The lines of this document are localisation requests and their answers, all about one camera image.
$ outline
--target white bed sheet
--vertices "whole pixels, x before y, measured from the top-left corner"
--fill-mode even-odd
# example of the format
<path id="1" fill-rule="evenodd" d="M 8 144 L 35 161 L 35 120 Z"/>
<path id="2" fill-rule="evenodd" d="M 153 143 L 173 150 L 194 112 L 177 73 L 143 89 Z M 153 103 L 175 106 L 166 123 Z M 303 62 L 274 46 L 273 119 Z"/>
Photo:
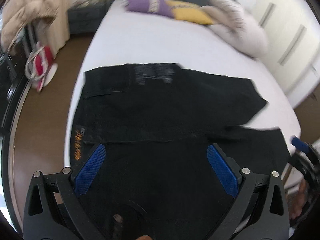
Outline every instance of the white bed sheet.
<path id="1" fill-rule="evenodd" d="M 127 12 L 115 0 L 97 30 L 80 69 L 66 128 L 64 166 L 70 166 L 70 133 L 84 85 L 84 72 L 126 63 L 179 63 L 202 72 L 252 79 L 269 103 L 246 127 L 282 130 L 290 152 L 290 137 L 300 136 L 297 117 L 267 68 L 225 43 L 207 27 L 166 17 Z"/>

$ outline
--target blue textured pad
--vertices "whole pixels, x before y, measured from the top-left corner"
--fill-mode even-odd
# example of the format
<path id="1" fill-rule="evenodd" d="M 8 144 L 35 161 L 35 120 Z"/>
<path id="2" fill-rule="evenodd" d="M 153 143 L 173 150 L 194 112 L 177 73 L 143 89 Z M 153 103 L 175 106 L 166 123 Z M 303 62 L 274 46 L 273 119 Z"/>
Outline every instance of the blue textured pad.
<path id="1" fill-rule="evenodd" d="M 226 193 L 235 198 L 239 192 L 237 178 L 213 145 L 207 149 L 207 158 Z"/>
<path id="2" fill-rule="evenodd" d="M 106 148 L 100 144 L 76 176 L 75 194 L 77 197 L 87 193 L 105 158 Z"/>

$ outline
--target puffer jacket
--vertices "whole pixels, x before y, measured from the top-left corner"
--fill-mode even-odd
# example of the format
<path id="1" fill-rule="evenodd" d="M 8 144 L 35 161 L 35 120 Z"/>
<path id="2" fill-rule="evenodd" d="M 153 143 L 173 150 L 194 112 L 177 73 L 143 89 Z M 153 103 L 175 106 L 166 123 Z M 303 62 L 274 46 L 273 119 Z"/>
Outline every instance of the puffer jacket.
<path id="1" fill-rule="evenodd" d="M 57 0 L 7 0 L 3 6 L 1 47 L 9 51 L 19 32 L 36 19 L 50 25 L 58 13 Z"/>

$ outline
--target nightstand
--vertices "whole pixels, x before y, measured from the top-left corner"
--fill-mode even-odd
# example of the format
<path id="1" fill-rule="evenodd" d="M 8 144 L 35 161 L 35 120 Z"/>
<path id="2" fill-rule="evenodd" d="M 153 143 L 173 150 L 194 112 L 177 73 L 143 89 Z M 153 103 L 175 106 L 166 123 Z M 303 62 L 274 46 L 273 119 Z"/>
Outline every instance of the nightstand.
<path id="1" fill-rule="evenodd" d="M 70 34 L 96 32 L 106 11 L 104 2 L 85 7 L 71 7 L 68 10 Z"/>

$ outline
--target curtain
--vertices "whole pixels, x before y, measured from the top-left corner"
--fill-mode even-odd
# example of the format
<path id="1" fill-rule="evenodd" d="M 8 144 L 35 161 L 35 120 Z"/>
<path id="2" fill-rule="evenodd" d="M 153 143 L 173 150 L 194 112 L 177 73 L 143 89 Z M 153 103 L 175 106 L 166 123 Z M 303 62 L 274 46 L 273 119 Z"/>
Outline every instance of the curtain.
<path id="1" fill-rule="evenodd" d="M 46 30 L 42 29 L 40 25 L 36 28 L 38 39 L 42 44 L 50 46 L 54 57 L 70 38 L 67 10 L 71 6 L 71 0 L 56 1 L 59 3 L 56 19 Z"/>

